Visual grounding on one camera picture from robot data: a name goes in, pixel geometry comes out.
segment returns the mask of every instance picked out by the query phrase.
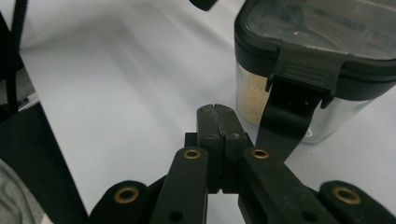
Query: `brass screw insert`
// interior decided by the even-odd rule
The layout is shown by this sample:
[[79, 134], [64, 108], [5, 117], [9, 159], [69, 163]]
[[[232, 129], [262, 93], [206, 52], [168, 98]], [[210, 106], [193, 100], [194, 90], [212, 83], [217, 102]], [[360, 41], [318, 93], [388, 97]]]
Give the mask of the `brass screw insert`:
[[257, 159], [267, 159], [270, 157], [270, 153], [264, 149], [253, 149], [251, 155]]
[[117, 190], [114, 195], [116, 203], [131, 203], [139, 196], [139, 189], [135, 186], [126, 186]]
[[195, 160], [201, 156], [201, 152], [196, 149], [189, 149], [184, 152], [184, 157], [189, 160]]
[[349, 204], [361, 203], [361, 196], [358, 193], [347, 187], [338, 186], [332, 189], [332, 193], [337, 199]]

